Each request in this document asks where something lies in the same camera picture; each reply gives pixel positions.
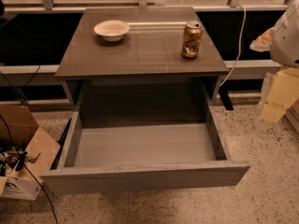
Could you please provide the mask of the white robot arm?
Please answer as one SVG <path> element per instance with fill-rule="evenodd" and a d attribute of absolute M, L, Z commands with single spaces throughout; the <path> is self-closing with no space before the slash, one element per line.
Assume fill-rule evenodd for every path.
<path fill-rule="evenodd" d="M 269 129 L 276 125 L 299 99 L 299 0 L 295 0 L 276 24 L 258 36 L 249 48 L 269 51 L 281 65 L 263 79 L 256 124 Z"/>

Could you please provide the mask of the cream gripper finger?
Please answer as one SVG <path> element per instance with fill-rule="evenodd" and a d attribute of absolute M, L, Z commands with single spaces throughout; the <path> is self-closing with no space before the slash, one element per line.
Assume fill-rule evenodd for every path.
<path fill-rule="evenodd" d="M 265 52 L 270 50 L 271 37 L 274 28 L 271 27 L 259 35 L 254 41 L 251 42 L 249 48 L 258 52 Z"/>
<path fill-rule="evenodd" d="M 261 100 L 257 105 L 256 126 L 261 130 L 274 127 L 299 99 L 299 69 L 284 68 L 263 79 Z"/>

